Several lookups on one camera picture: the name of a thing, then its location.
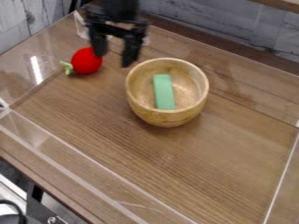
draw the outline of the green block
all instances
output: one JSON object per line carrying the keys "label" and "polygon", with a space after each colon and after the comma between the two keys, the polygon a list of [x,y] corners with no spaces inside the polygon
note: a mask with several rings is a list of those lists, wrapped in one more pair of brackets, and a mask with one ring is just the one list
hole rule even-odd
{"label": "green block", "polygon": [[175,107],[173,78],[169,74],[154,75],[154,98],[158,109],[173,110]]}

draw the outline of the wood grain surface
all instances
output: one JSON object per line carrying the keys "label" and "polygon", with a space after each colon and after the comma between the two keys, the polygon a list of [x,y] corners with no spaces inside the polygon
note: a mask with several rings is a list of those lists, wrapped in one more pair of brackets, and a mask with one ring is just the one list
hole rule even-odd
{"label": "wood grain surface", "polygon": [[299,13],[299,1],[298,0],[250,0],[250,1],[273,6],[281,10]]}
{"label": "wood grain surface", "polygon": [[[48,55],[51,61],[67,58],[87,44],[75,34],[71,17],[46,34],[60,41],[58,45],[39,39],[46,36],[36,36],[20,47],[30,48],[34,43],[42,49],[44,45],[54,46]],[[289,116],[295,110],[285,106],[290,102],[297,106],[297,79],[289,73],[158,28],[151,29],[151,34],[153,44],[143,50],[141,61],[163,56],[189,60],[210,74],[213,91],[226,96],[210,93],[202,116],[190,124],[161,129],[133,113],[124,85],[133,67],[119,67],[118,41],[111,45],[114,52],[107,55],[98,73],[68,78],[62,68],[50,68],[55,72],[52,79],[14,105],[14,109],[197,222],[261,223],[297,128],[254,109],[294,123],[295,115],[293,119]],[[8,61],[10,53],[0,58],[0,64]],[[23,150],[4,133],[0,140],[7,160],[11,156],[46,183],[52,183],[54,188],[88,210],[91,222],[102,223],[104,218],[107,223],[119,223],[122,215],[116,211],[114,216],[115,209],[100,197],[95,197],[72,176],[56,173],[55,165],[64,163],[64,168],[90,185],[96,189],[103,187],[98,169],[87,168],[90,164],[79,168],[87,163],[83,157],[72,156],[55,142],[47,142],[40,150],[55,161],[51,164],[39,154]],[[116,187],[111,187],[111,192],[116,191]],[[90,218],[80,210],[78,213]]]}

